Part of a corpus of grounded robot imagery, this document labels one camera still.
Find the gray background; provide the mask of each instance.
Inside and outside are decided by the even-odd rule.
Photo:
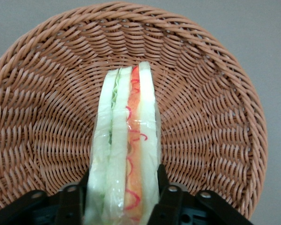
[[[18,37],[49,17],[104,0],[0,0],[0,56]],[[236,56],[263,105],[269,158],[257,225],[281,224],[281,0],[130,0],[197,22]]]

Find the wrapped sandwich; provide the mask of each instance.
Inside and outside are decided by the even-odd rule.
[[[149,63],[109,71],[93,133],[84,224],[147,224],[159,200],[160,155]]]

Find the woven basket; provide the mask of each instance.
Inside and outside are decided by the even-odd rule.
[[[0,58],[0,209],[50,195],[89,166],[104,76],[150,62],[162,119],[162,163],[191,194],[219,193],[249,218],[266,172],[256,91],[207,31],[157,8],[113,2],[54,16]]]

